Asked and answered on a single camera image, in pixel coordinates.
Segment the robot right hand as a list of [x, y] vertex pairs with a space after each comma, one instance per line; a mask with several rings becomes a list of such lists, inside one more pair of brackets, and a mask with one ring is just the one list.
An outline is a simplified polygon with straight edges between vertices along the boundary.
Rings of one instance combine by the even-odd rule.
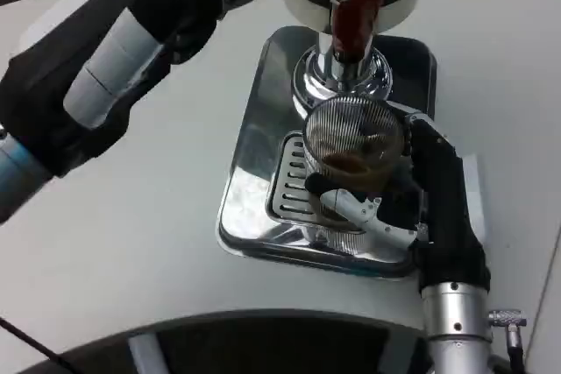
[[463, 160], [430, 117], [344, 96], [314, 108], [303, 135], [304, 186], [322, 208], [409, 254], [421, 289], [455, 282], [490, 290]]

